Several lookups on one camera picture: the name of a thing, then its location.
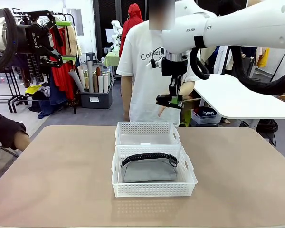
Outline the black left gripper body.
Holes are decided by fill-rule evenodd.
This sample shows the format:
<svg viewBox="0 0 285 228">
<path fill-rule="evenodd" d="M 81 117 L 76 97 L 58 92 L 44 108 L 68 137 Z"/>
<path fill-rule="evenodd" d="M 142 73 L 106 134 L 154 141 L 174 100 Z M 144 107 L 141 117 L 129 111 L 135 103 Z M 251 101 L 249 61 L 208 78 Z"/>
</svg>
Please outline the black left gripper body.
<svg viewBox="0 0 285 228">
<path fill-rule="evenodd" d="M 16 53 L 53 56 L 54 44 L 50 30 L 54 25 L 53 22 L 49 22 L 45 26 L 39 24 L 16 25 L 18 38 Z"/>
</svg>

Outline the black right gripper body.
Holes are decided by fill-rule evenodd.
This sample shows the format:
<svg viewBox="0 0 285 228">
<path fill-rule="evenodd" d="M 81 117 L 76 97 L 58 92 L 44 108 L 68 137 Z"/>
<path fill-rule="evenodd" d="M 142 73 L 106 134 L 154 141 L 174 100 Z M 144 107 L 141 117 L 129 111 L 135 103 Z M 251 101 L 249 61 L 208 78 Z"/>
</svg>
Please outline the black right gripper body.
<svg viewBox="0 0 285 228">
<path fill-rule="evenodd" d="M 163 76 L 178 76 L 187 72 L 188 60 L 174 62 L 167 60 L 166 57 L 161 62 L 161 72 Z"/>
</svg>

